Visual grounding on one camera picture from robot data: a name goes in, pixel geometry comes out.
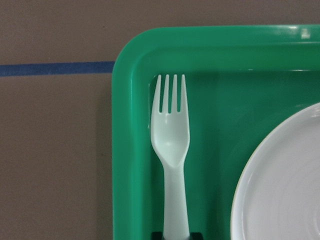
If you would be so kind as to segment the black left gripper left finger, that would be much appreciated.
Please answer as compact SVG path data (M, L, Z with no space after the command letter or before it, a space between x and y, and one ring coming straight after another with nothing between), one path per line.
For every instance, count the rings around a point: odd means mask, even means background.
M154 231L151 233L151 240L164 240L163 233L161 231Z

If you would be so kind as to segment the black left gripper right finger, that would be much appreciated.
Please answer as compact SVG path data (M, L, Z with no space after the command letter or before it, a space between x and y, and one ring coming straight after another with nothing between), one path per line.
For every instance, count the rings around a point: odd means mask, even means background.
M203 235L201 232L191 232L189 240L203 240Z

